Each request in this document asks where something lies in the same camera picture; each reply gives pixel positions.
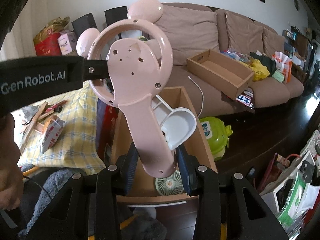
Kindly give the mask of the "person left hand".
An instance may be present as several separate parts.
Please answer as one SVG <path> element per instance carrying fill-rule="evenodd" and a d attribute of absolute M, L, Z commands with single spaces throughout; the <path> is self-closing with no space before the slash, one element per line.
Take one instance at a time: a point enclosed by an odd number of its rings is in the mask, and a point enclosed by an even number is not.
<path fill-rule="evenodd" d="M 19 207 L 23 194 L 23 174 L 17 166 L 20 149 L 14 142 L 15 120 L 11 114 L 1 117 L 1 209 Z"/>

